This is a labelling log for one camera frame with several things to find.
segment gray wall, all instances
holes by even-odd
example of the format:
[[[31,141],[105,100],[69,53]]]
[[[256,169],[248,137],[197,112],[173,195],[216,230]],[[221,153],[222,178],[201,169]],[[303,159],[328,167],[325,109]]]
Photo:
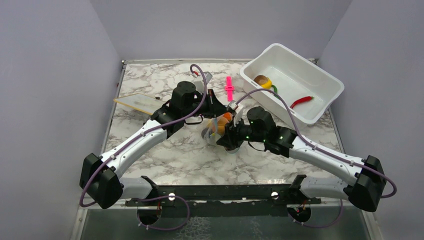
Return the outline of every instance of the gray wall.
[[[424,1],[353,0],[319,61],[345,85],[332,109],[346,152],[378,157],[397,183],[376,212],[386,240],[424,235],[423,13]]]
[[[120,68],[88,0],[0,0],[0,239],[69,239]]]
[[[352,0],[91,0],[119,56],[255,58],[281,43],[318,58]]]

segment cutting board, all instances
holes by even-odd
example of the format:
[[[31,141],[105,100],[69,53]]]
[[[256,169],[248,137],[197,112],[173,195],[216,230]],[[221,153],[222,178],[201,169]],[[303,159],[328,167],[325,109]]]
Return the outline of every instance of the cutting board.
[[[115,98],[113,100],[118,104],[125,105],[127,107],[133,108],[135,110],[141,111],[148,115],[152,115],[156,110],[160,109],[165,103],[156,98],[141,94],[135,93],[128,96],[122,96]]]

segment marble countertop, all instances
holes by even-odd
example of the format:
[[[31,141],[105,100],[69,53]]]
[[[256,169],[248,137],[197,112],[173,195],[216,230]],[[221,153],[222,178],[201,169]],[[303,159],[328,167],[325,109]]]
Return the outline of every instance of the marble countertop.
[[[172,90],[178,82],[194,79],[189,71],[190,64],[186,62],[128,64],[119,96],[142,93],[160,97],[165,102],[171,98]],[[243,79],[239,75],[244,63],[198,63],[198,65],[203,71],[212,73],[213,78],[208,87],[215,91],[223,104],[228,103],[224,90],[226,76],[232,76],[235,87],[234,99],[239,99],[245,94]],[[247,109],[260,106],[251,97],[242,103]],[[146,113],[117,104],[107,137],[106,150],[116,147],[134,134],[148,117]],[[287,126],[274,115],[273,118],[277,125]],[[203,127],[204,125],[185,125],[168,140],[156,145],[137,160],[124,176],[138,178],[146,175],[158,185],[283,184],[291,183],[298,174],[321,178],[333,176],[303,161],[256,151],[247,143],[243,143],[238,152],[227,153],[223,147],[209,145],[202,139]],[[340,151],[328,111],[316,124],[303,129],[302,134],[323,146]]]

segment pink plastic tool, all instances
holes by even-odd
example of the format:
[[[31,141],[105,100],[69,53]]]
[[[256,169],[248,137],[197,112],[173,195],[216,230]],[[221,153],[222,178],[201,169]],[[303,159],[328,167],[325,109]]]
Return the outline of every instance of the pink plastic tool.
[[[228,100],[228,102],[231,102],[233,100],[234,87],[231,83],[231,77],[230,76],[226,77],[225,90],[226,90],[226,99]]]

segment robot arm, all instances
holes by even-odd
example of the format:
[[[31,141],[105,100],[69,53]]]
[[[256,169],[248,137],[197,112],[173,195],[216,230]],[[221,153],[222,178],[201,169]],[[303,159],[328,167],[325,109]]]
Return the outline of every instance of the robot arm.
[[[289,186],[290,190],[295,191],[295,202],[302,203],[315,197],[329,197],[349,200],[353,205],[365,211],[374,212],[377,209],[386,184],[386,181],[379,176],[361,167],[340,162],[331,156],[315,151],[313,147],[307,146],[294,130],[277,126],[271,114],[260,106],[247,112],[249,124],[244,124],[241,118],[242,108],[232,109],[223,106],[211,89],[203,94],[207,94],[206,101],[195,116],[202,115],[205,118],[216,118],[226,112],[233,114],[233,120],[225,126],[224,135],[216,142],[225,147],[227,151],[239,148],[244,141],[259,142],[264,144],[266,151],[305,161],[338,177],[328,179],[298,175]],[[122,176],[149,149],[181,129],[184,122],[156,129],[146,135],[144,131],[186,116],[199,106],[201,97],[202,93],[196,90],[193,83],[180,82],[177,88],[173,90],[169,104],[166,103],[155,111],[139,131],[101,156],[97,157],[91,153],[84,159],[80,187],[84,188],[93,172],[103,161],[110,158],[112,160],[94,178],[87,191],[100,207],[103,209],[109,208],[119,199],[145,199],[149,195],[151,196],[152,190],[157,189],[157,185],[148,177],[134,179]],[[116,154],[117,149],[123,148],[128,143],[131,144],[119,154]],[[361,159],[328,148],[326,150],[351,160],[351,162],[366,165],[383,174],[380,161],[375,157],[369,156],[367,159]]]

